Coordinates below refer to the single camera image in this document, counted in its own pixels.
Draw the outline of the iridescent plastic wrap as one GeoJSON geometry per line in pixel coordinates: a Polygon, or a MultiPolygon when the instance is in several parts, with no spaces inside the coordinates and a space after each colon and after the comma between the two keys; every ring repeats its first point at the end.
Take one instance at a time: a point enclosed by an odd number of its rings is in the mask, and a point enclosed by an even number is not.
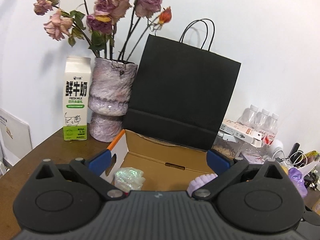
{"type": "Polygon", "coordinates": [[[122,167],[114,174],[114,185],[126,193],[139,191],[145,182],[143,175],[144,172],[142,170],[122,167]]]}

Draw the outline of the clear plastic food container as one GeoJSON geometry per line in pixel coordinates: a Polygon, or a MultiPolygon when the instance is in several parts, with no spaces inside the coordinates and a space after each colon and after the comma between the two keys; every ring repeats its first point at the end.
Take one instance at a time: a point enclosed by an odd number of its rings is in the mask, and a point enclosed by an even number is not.
{"type": "Polygon", "coordinates": [[[240,155],[243,144],[244,141],[233,135],[219,131],[213,143],[213,149],[227,158],[233,159],[240,155]]]}

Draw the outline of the white flat carton box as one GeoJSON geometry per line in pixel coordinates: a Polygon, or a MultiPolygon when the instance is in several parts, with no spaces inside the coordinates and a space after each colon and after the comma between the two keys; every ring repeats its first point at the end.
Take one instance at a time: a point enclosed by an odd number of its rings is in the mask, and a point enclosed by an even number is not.
{"type": "Polygon", "coordinates": [[[241,125],[237,122],[233,122],[229,119],[224,119],[221,126],[221,131],[230,134],[255,148],[260,148],[262,146],[262,135],[261,133],[255,131],[254,129],[241,125]]]}

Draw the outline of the red cardboard pumpkin box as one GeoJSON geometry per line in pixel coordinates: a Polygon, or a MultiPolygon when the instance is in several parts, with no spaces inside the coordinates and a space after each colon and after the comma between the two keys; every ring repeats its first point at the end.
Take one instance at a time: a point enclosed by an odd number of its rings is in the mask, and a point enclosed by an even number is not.
{"type": "Polygon", "coordinates": [[[207,153],[147,138],[122,130],[107,147],[111,156],[101,178],[111,183],[121,167],[144,172],[143,191],[185,191],[189,183],[214,171],[207,165],[207,153]]]}

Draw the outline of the water bottle left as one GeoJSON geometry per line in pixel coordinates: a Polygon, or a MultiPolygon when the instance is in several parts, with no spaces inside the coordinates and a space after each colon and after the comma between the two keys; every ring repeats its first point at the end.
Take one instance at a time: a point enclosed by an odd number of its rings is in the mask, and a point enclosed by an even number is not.
{"type": "Polygon", "coordinates": [[[255,129],[256,124],[255,124],[255,117],[258,112],[258,107],[255,105],[250,105],[249,108],[246,108],[242,115],[239,117],[237,120],[238,124],[247,126],[249,128],[255,129]]]}

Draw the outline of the water bottle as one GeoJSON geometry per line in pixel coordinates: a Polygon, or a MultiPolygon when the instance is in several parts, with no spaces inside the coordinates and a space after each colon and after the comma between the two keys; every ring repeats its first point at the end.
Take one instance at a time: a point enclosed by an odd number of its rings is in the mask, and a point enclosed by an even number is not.
{"type": "Polygon", "coordinates": [[[269,113],[270,112],[268,110],[263,108],[255,115],[254,120],[251,123],[251,126],[255,131],[260,131],[260,128],[265,123],[269,113]]]}
{"type": "Polygon", "coordinates": [[[255,105],[250,105],[249,108],[246,108],[242,115],[239,117],[237,120],[238,124],[247,126],[249,128],[255,129],[256,124],[255,124],[255,117],[258,112],[258,107],[255,105]]]}
{"type": "Polygon", "coordinates": [[[261,129],[264,132],[262,142],[264,145],[271,145],[278,132],[278,119],[279,115],[273,113],[266,118],[261,129]]]}

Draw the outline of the water bottle middle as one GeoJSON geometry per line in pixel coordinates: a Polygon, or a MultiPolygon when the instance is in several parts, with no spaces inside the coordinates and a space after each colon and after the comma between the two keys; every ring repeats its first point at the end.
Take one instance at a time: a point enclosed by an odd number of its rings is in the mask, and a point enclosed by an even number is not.
{"type": "Polygon", "coordinates": [[[255,131],[260,131],[260,128],[265,123],[269,113],[270,112],[268,110],[263,108],[255,115],[254,120],[251,123],[251,126],[255,131]]]}

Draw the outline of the small white round fan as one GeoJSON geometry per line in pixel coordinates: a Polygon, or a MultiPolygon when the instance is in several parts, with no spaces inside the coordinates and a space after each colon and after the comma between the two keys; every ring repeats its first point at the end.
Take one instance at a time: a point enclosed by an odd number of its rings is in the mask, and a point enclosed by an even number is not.
{"type": "Polygon", "coordinates": [[[272,159],[283,157],[284,156],[283,143],[278,139],[274,139],[271,142],[270,146],[268,147],[267,155],[272,159]]]}

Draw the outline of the water bottle right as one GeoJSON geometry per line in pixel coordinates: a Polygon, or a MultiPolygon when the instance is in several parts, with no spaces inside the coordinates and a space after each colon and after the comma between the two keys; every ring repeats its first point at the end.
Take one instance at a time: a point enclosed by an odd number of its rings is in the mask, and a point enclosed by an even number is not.
{"type": "Polygon", "coordinates": [[[264,145],[271,145],[278,132],[278,119],[279,115],[273,113],[266,118],[261,129],[264,132],[262,142],[264,145]]]}

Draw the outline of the black paper shopping bag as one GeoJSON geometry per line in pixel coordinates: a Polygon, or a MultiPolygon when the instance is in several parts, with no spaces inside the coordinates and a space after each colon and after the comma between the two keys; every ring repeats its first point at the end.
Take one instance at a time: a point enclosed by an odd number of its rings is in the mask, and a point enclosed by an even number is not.
{"type": "Polygon", "coordinates": [[[225,117],[240,66],[216,53],[149,35],[123,127],[209,150],[225,117]]]}

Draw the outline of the purple textured vase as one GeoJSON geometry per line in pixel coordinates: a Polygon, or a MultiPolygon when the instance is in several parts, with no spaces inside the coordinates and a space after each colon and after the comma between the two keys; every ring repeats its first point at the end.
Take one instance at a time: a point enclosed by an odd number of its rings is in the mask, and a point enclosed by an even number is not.
{"type": "Polygon", "coordinates": [[[89,89],[90,135],[111,142],[121,131],[138,66],[96,58],[89,89]]]}

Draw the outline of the colourful snack packet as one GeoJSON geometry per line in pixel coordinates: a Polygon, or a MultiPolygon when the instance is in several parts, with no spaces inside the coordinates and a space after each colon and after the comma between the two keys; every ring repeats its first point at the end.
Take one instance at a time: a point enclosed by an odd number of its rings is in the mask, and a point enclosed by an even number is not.
{"type": "Polygon", "coordinates": [[[305,156],[307,157],[308,163],[319,160],[319,152],[316,150],[306,153],[305,156]]]}

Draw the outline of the white green milk carton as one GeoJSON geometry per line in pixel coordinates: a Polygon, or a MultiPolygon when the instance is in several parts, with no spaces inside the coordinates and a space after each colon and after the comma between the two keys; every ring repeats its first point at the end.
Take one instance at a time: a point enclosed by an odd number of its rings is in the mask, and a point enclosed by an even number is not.
{"type": "Polygon", "coordinates": [[[87,139],[87,110],[91,82],[91,59],[67,57],[63,90],[63,138],[87,139]]]}

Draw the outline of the dried pink rose bouquet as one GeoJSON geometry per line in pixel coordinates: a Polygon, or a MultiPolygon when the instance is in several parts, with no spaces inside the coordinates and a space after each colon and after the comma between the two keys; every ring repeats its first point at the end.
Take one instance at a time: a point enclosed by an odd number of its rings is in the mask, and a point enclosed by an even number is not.
{"type": "Polygon", "coordinates": [[[33,11],[43,16],[52,11],[43,27],[47,35],[61,41],[64,38],[72,47],[76,40],[85,40],[88,48],[97,58],[111,61],[128,62],[127,44],[142,19],[146,19],[145,31],[156,32],[172,19],[171,7],[164,8],[163,0],[95,0],[93,12],[81,12],[77,9],[66,12],[60,7],[60,0],[37,0],[33,11]],[[113,57],[114,37],[118,22],[131,9],[130,26],[118,57],[113,57]]]}

